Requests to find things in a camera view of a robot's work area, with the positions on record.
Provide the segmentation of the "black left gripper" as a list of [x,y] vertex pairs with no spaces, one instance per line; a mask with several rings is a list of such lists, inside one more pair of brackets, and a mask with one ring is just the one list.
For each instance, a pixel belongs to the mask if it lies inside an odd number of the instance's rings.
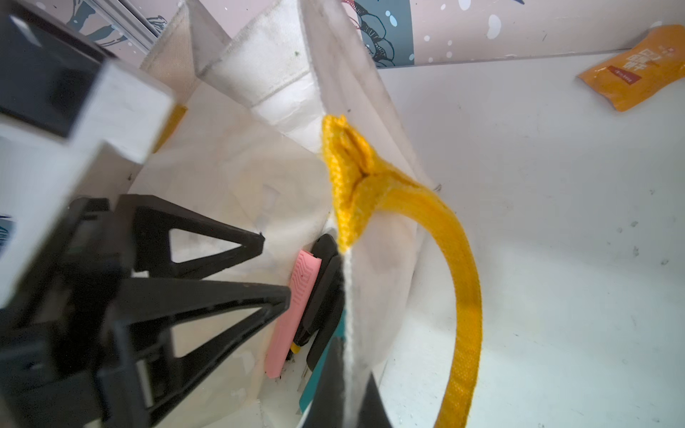
[[107,200],[64,211],[1,312],[14,426],[156,426],[290,306],[283,285],[131,278],[134,255]]

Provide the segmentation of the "white tote pouch yellow handles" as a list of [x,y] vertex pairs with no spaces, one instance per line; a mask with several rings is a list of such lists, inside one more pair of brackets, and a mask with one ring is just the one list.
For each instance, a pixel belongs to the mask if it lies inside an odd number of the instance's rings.
[[347,347],[326,424],[345,427],[361,419],[364,386],[404,318],[421,238],[433,237],[451,272],[457,316],[435,424],[463,427],[483,341],[476,263],[379,76],[388,59],[377,27],[349,1],[278,1],[228,37],[202,3],[185,3],[144,69],[188,85],[187,114],[132,191],[265,235],[259,258],[219,280],[286,284],[299,251],[334,231]]

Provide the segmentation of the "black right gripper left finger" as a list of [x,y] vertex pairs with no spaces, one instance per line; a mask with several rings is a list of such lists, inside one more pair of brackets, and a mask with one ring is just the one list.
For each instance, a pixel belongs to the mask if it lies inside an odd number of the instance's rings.
[[304,428],[339,428],[344,425],[344,342],[335,337],[329,344],[319,384]]

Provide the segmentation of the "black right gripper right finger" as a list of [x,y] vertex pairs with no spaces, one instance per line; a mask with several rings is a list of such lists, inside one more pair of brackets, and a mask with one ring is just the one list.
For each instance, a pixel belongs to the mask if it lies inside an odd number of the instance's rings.
[[358,428],[392,428],[373,375],[369,376],[361,403]]

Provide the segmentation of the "pink art knife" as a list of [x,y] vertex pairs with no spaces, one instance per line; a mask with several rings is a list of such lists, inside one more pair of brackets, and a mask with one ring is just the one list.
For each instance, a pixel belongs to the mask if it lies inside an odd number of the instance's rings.
[[291,292],[289,308],[276,321],[266,354],[264,369],[269,379],[281,376],[287,354],[317,281],[320,266],[321,259],[314,257],[308,251],[298,253],[289,282]]

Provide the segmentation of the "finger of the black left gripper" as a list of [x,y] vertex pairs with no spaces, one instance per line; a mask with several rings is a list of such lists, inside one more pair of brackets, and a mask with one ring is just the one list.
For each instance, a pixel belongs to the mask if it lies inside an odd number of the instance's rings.
[[[132,194],[130,209],[136,248],[134,270],[151,277],[203,279],[262,254],[265,237],[207,218],[152,195]],[[236,247],[176,262],[171,258],[171,231],[232,243]]]

